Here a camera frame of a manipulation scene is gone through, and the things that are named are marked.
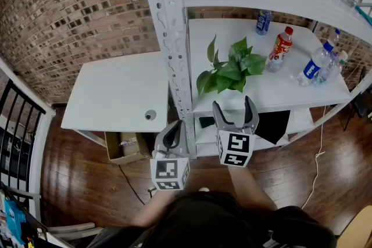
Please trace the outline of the dark blue drink bottle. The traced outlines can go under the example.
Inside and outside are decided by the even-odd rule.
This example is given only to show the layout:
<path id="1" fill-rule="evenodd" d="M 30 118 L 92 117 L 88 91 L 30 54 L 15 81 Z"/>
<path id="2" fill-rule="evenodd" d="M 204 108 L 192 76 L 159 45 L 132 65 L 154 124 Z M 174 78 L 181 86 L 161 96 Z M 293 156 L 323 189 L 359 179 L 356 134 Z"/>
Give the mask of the dark blue drink bottle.
<path id="1" fill-rule="evenodd" d="M 266 35 L 272 18 L 271 10 L 260 10 L 257 16 L 256 33 Z"/>

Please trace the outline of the black metal railing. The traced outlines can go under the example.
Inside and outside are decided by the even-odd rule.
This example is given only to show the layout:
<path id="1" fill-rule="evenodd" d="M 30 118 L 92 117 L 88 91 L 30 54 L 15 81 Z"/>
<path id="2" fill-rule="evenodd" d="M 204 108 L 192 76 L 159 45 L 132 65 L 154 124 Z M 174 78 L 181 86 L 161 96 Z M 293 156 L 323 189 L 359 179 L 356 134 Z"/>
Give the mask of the black metal railing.
<path id="1" fill-rule="evenodd" d="M 0 96 L 0 181 L 30 189 L 31 158 L 40 119 L 46 111 L 12 80 Z"/>

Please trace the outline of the white metal shelf rack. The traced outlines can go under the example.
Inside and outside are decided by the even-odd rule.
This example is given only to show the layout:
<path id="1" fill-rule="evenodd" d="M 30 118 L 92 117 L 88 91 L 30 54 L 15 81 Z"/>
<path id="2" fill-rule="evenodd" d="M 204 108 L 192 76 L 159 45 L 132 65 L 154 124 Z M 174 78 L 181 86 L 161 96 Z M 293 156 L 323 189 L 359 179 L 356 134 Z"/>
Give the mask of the white metal shelf rack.
<path id="1" fill-rule="evenodd" d="M 308 28 L 294 27 L 294 45 L 283 67 L 276 73 L 265 71 L 248 77 L 243 92 L 226 90 L 198 95 L 197 76 L 211 67 L 206 50 L 211 42 L 219 50 L 219 58 L 228 56 L 230 46 L 246 39 L 253 51 L 268 55 L 276 35 L 285 25 L 272 23 L 265 36 L 255 33 L 253 20 L 197 19 L 189 20 L 187 9 L 197 6 L 231 6 L 268 9 L 329 24 L 372 44 L 372 26 L 357 12 L 337 0 L 148 0 L 161 53 L 179 117 L 185 121 L 189 151 L 192 157 L 218 153 L 213 127 L 202 129 L 195 117 L 211 116 L 217 101 L 224 111 L 237 113 L 244 109 L 244 97 L 250 97 L 259 112 L 299 110 L 288 131 L 279 141 L 287 145 L 326 122 L 343 109 L 356 95 L 372 85 L 372 70 L 349 91 L 342 77 L 322 88 L 302 87 L 298 73 L 320 45 Z"/>

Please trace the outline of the grey metal chair frame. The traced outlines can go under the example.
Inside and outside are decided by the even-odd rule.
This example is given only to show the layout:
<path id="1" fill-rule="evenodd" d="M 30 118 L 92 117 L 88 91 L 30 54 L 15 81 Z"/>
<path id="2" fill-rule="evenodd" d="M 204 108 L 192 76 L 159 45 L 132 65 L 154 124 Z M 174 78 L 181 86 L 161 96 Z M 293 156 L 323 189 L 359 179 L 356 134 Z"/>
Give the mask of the grey metal chair frame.
<path id="1" fill-rule="evenodd" d="M 103 228 L 96 227 L 93 222 L 62 227 L 48 227 L 48 232 L 50 234 L 63 240 L 75 240 L 95 236 L 99 234 L 101 230 L 103 230 Z"/>

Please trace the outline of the blue bag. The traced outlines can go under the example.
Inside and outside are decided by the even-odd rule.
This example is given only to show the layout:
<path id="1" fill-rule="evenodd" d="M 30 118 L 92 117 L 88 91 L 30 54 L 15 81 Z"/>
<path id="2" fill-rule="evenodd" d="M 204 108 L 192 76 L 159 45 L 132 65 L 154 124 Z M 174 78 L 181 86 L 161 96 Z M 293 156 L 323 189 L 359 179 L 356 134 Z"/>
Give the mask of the blue bag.
<path id="1" fill-rule="evenodd" d="M 26 216 L 13 200 L 5 199 L 4 205 L 8 230 L 21 245 L 25 245 L 21 224 L 26 222 Z"/>

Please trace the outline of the person's black clothing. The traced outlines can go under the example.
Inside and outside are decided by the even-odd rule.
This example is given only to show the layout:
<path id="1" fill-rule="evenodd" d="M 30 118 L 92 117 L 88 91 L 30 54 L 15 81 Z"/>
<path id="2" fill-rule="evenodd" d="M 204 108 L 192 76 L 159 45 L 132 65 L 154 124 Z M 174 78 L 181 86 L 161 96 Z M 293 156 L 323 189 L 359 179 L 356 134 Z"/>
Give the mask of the person's black clothing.
<path id="1" fill-rule="evenodd" d="M 178 197 L 150 228 L 103 229 L 87 248 L 336 248 L 331 230 L 301 208 L 264 213 L 245 209 L 228 193 Z"/>

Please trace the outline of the teal object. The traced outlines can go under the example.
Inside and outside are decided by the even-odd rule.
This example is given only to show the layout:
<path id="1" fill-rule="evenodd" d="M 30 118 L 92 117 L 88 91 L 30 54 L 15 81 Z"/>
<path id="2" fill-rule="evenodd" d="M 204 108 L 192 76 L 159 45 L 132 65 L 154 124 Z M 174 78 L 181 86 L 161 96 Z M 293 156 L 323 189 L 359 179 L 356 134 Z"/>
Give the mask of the teal object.
<path id="1" fill-rule="evenodd" d="M 372 16 L 368 15 L 367 13 L 364 12 L 364 10 L 359 7 L 359 6 L 356 6 L 355 9 L 364 17 L 364 19 L 367 20 L 367 22 L 372 26 Z"/>

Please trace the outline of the blue label cola bottle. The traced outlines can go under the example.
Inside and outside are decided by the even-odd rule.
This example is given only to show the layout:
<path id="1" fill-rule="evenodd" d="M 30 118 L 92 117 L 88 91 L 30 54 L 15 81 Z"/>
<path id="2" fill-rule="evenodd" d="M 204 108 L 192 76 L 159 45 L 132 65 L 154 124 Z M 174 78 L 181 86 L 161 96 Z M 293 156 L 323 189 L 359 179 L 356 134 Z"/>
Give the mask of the blue label cola bottle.
<path id="1" fill-rule="evenodd" d="M 303 87 L 310 85 L 320 69 L 329 64 L 333 48 L 334 43 L 332 41 L 327 41 L 322 47 L 318 48 L 314 53 L 312 53 L 311 59 L 297 76 L 299 85 Z"/>

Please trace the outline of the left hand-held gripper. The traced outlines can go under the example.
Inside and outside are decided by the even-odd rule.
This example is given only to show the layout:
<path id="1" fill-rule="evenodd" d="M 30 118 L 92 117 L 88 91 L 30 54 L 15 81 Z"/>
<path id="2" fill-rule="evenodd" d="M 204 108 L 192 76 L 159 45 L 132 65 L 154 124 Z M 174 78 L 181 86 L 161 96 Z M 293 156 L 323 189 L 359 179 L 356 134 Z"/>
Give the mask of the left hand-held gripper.
<path id="1" fill-rule="evenodd" d="M 151 178 L 158 191 L 183 190 L 190 172 L 185 123 L 168 124 L 155 139 L 150 159 Z"/>

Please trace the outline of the white square table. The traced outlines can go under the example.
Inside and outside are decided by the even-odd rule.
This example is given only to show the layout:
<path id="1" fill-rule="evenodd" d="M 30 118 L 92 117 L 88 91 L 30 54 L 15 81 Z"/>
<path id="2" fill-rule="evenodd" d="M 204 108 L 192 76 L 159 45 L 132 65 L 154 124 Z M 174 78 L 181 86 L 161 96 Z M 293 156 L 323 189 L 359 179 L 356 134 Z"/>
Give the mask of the white square table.
<path id="1" fill-rule="evenodd" d="M 167 125 L 168 77 L 160 52 L 83 64 L 62 128 L 102 132 L 160 132 Z M 156 111 L 148 121 L 146 111 Z"/>

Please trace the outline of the light wooden chair seat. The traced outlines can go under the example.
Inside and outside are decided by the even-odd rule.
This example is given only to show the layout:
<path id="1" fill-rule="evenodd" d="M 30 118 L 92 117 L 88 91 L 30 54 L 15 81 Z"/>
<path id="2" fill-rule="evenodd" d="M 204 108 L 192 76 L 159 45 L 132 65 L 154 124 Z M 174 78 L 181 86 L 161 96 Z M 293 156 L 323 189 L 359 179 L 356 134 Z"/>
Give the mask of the light wooden chair seat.
<path id="1" fill-rule="evenodd" d="M 362 209 L 337 239 L 337 248 L 372 248 L 372 205 Z"/>

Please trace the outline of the black chair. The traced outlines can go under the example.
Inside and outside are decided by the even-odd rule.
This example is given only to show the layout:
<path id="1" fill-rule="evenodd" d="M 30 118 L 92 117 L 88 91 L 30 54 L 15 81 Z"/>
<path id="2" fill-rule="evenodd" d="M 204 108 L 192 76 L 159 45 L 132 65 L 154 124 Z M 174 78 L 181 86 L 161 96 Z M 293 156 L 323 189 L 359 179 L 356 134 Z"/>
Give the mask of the black chair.
<path id="1" fill-rule="evenodd" d="M 351 110 L 344 127 L 347 129 L 348 124 L 355 115 L 358 118 L 367 117 L 372 122 L 372 83 L 366 88 L 365 91 L 358 94 L 351 102 Z"/>

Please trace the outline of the white banister post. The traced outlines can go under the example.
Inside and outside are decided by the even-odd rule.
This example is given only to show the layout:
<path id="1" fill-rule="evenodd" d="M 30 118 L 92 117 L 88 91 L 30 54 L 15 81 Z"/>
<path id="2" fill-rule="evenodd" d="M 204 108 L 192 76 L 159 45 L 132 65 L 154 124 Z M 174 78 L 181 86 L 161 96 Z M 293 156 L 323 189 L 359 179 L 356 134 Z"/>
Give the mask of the white banister post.
<path id="1" fill-rule="evenodd" d="M 34 134 L 33 152 L 31 154 L 29 187 L 27 192 L 34 195 L 33 201 L 30 203 L 30 213 L 37 219 L 41 220 L 40 203 L 41 203 L 41 174 L 42 161 L 44 156 L 45 144 L 52 118 L 56 115 L 56 111 L 40 99 L 4 62 L 0 57 L 0 69 L 9 77 L 9 79 L 18 87 L 27 99 L 38 105 L 45 114 L 41 113 Z"/>

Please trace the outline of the clear bottle blue cap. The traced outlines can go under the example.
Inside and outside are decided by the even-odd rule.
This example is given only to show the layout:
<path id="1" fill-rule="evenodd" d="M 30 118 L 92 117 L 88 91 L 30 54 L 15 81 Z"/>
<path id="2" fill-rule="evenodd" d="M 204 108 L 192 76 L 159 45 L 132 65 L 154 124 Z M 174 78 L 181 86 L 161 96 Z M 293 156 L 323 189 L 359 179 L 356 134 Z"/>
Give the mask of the clear bottle blue cap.
<path id="1" fill-rule="evenodd" d="M 336 28 L 329 36 L 330 43 L 333 44 L 333 51 L 336 52 L 336 48 L 339 44 L 340 31 Z"/>

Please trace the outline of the person's right forearm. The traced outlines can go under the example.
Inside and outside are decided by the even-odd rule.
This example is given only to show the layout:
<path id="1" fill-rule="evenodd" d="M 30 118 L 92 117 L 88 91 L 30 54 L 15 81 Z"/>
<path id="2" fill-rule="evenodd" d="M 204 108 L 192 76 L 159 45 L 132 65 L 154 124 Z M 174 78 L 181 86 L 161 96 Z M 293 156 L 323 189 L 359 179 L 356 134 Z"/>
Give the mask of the person's right forearm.
<path id="1" fill-rule="evenodd" d="M 276 204 L 257 184 L 248 167 L 228 166 L 228 171 L 241 206 L 264 211 L 277 210 Z"/>

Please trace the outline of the clear bottle green cap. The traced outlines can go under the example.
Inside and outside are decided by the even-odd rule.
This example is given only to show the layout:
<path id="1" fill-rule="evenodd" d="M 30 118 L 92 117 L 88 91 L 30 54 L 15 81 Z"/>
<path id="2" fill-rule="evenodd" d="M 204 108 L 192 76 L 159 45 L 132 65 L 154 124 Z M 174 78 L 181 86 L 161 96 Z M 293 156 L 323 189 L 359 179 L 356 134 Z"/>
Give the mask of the clear bottle green cap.
<path id="1" fill-rule="evenodd" d="M 327 63 L 314 76 L 312 85 L 319 87 L 336 78 L 341 73 L 347 59 L 348 54 L 344 50 L 340 51 L 339 54 L 331 52 Z"/>

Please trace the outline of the red label drink bottle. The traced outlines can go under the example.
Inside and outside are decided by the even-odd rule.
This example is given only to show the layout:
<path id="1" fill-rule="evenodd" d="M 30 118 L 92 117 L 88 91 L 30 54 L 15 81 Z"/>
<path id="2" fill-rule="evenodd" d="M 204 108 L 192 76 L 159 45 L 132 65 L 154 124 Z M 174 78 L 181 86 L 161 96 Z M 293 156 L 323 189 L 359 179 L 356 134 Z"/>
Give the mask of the red label drink bottle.
<path id="1" fill-rule="evenodd" d="M 279 71 L 284 63 L 284 57 L 292 47 L 293 28 L 286 26 L 284 32 L 279 34 L 274 43 L 273 50 L 266 61 L 266 70 L 272 73 Z"/>

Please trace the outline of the black cloth sheet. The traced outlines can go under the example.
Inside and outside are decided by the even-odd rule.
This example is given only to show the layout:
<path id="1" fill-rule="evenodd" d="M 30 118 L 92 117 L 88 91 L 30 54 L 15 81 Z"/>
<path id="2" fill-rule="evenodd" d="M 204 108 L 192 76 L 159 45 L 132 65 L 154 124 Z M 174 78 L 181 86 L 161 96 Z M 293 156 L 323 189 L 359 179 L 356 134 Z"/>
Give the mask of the black cloth sheet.
<path id="1" fill-rule="evenodd" d="M 276 145 L 287 130 L 289 116 L 289 110 L 259 113 L 255 134 Z"/>

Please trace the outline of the open cardboard box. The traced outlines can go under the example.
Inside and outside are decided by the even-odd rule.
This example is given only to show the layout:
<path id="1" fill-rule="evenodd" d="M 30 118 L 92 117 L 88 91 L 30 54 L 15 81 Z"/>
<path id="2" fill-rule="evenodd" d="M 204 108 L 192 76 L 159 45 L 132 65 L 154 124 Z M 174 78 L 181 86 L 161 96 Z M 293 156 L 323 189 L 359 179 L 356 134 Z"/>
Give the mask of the open cardboard box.
<path id="1" fill-rule="evenodd" d="M 114 164 L 123 165 L 150 156 L 148 145 L 141 133 L 105 132 L 108 159 Z"/>

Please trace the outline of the person's left forearm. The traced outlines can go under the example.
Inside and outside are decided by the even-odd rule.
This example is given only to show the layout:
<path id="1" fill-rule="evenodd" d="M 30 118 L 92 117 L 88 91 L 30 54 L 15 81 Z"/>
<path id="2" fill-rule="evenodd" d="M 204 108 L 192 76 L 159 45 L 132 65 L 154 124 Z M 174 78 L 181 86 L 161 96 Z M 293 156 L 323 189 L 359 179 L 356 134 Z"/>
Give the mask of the person's left forearm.
<path id="1" fill-rule="evenodd" d="M 157 191 L 130 221 L 131 226 L 150 228 L 164 216 L 179 191 Z"/>

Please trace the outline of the green leafy plant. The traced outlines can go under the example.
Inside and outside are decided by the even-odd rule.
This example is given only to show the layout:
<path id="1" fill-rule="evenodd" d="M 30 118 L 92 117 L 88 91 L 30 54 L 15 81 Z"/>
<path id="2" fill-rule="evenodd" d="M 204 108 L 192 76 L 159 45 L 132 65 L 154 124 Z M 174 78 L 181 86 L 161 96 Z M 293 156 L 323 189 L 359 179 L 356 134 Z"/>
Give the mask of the green leafy plant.
<path id="1" fill-rule="evenodd" d="M 244 38 L 231 45 L 228 60 L 222 62 L 215 41 L 213 39 L 207 48 L 207 59 L 213 68 L 201 72 L 196 80 L 198 95 L 221 93 L 226 89 L 242 93 L 247 77 L 262 74 L 266 57 L 253 53 Z"/>

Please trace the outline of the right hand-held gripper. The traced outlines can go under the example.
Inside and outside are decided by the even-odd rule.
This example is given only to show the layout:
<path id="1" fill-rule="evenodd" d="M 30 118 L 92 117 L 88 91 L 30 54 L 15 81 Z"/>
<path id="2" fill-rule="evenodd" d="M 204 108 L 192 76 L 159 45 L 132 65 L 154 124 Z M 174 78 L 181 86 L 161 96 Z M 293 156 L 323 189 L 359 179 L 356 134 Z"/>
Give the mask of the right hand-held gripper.
<path id="1" fill-rule="evenodd" d="M 256 140 L 255 131 L 259 123 L 259 113 L 250 97 L 245 97 L 245 117 L 242 128 L 226 120 L 220 105 L 212 103 L 213 118 L 217 127 L 217 150 L 220 164 L 246 167 Z"/>

